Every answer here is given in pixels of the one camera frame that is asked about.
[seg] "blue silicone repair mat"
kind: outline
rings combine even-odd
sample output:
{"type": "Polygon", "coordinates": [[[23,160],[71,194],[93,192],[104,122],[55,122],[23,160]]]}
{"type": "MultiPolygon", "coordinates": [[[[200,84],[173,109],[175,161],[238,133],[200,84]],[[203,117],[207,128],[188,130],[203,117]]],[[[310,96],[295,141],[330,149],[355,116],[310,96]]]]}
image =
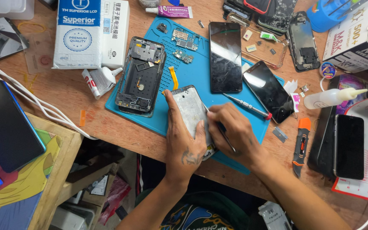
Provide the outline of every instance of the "blue silicone repair mat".
{"type": "MultiPolygon", "coordinates": [[[[161,92],[164,89],[172,90],[174,85],[168,67],[174,66],[175,74],[177,76],[179,84],[178,87],[180,88],[183,86],[194,85],[202,99],[202,102],[204,102],[204,104],[207,107],[210,107],[212,105],[224,104],[226,102],[231,102],[224,95],[212,94],[210,91],[209,40],[204,37],[196,39],[194,42],[195,44],[198,44],[197,51],[184,49],[182,47],[176,46],[175,41],[171,41],[171,36],[173,34],[173,29],[177,27],[185,29],[187,33],[190,34],[190,36],[194,34],[194,32],[188,30],[187,28],[183,27],[178,23],[173,22],[168,18],[157,16],[154,19],[153,23],[151,24],[150,28],[148,29],[146,35],[144,36],[145,39],[149,39],[164,44],[165,51],[167,53],[166,63],[164,65],[163,75],[161,77],[160,88],[157,94],[157,101],[153,116],[151,118],[145,118],[121,112],[119,110],[119,107],[115,104],[118,85],[115,86],[112,94],[110,95],[108,101],[106,102],[107,109],[115,113],[118,113],[121,116],[124,116],[164,136],[166,135],[168,128],[167,124],[168,105],[161,92]],[[167,34],[157,29],[157,25],[160,23],[164,23],[165,25],[167,25],[168,29],[167,34]],[[175,52],[176,49],[183,50],[188,55],[193,55],[194,56],[193,61],[190,64],[186,64],[181,60],[178,60],[176,57],[172,55],[172,53],[175,52]]],[[[242,58],[242,64],[244,64],[245,62],[247,62],[249,65],[253,65],[253,63],[251,63],[250,61],[242,58]]],[[[283,79],[279,77],[277,78],[282,85],[285,83],[283,79]]],[[[229,95],[232,95],[233,97],[246,101],[252,106],[264,111],[263,106],[259,103],[258,99],[250,91],[245,82],[243,83],[242,92],[232,93],[229,95]]],[[[235,106],[238,107],[238,109],[242,112],[242,114],[249,119],[249,121],[252,124],[253,133],[255,134],[259,143],[262,143],[263,137],[265,136],[266,130],[268,129],[269,121],[264,120],[262,116],[252,111],[251,112],[248,111],[247,109],[245,109],[244,107],[242,107],[237,103],[235,104],[235,106]]],[[[238,162],[234,161],[233,159],[228,158],[221,151],[215,153],[211,158],[217,160],[222,164],[228,165],[231,168],[238,170],[244,174],[248,175],[250,173],[250,171],[247,168],[245,168],[238,162]]]]}

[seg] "white squeeze bottle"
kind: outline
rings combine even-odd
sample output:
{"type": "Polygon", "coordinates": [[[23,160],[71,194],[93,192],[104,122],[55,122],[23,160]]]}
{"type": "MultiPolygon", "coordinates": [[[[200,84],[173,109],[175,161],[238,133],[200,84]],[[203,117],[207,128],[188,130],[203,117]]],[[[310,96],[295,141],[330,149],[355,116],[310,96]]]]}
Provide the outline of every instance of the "white squeeze bottle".
{"type": "Polygon", "coordinates": [[[356,90],[355,88],[331,89],[318,92],[305,97],[303,103],[308,109],[337,106],[344,101],[353,100],[358,94],[367,92],[368,89],[356,90]]]}

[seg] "hand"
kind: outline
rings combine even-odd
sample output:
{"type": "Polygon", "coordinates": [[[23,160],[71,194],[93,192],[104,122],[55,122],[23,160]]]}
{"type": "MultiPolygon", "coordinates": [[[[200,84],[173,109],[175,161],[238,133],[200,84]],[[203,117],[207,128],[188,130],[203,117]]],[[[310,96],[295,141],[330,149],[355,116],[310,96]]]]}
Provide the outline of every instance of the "hand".
{"type": "Polygon", "coordinates": [[[164,95],[169,107],[165,179],[187,187],[191,175],[200,166],[202,157],[207,151],[205,121],[198,122],[195,139],[193,139],[181,117],[173,95],[169,90],[165,90],[164,95]]]}
{"type": "Polygon", "coordinates": [[[238,111],[232,103],[212,106],[209,110],[210,112],[207,114],[208,130],[217,148],[251,171],[259,170],[265,164],[269,153],[259,144],[248,118],[238,111]],[[225,135],[235,152],[221,134],[217,122],[224,125],[227,130],[225,135]]]}

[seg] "purple adhesive tube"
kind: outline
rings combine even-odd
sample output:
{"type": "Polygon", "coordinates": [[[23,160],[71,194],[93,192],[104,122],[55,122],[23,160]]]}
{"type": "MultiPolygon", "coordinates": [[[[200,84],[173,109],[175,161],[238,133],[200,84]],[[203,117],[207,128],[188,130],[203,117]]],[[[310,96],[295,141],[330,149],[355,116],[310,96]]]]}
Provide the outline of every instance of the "purple adhesive tube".
{"type": "Polygon", "coordinates": [[[146,8],[146,12],[167,18],[193,18],[191,7],[158,6],[157,8],[146,8]]]}

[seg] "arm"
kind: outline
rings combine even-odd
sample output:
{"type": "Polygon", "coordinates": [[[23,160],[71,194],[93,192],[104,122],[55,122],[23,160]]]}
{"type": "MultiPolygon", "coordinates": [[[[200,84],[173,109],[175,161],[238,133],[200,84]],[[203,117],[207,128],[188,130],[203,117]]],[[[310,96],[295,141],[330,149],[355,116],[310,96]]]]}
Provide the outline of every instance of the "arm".
{"type": "Polygon", "coordinates": [[[126,216],[117,230],[159,229],[168,212],[187,191],[191,175],[200,166],[207,150],[204,122],[197,124],[195,139],[188,132],[180,110],[165,90],[168,110],[166,175],[160,184],[126,216]]]}
{"type": "Polygon", "coordinates": [[[259,144],[248,118],[232,103],[213,106],[210,111],[209,133],[216,146],[257,175],[276,196],[299,229],[351,229],[326,202],[259,144]],[[217,122],[221,122],[227,129],[226,135],[235,148],[235,153],[220,133],[217,122]]]}

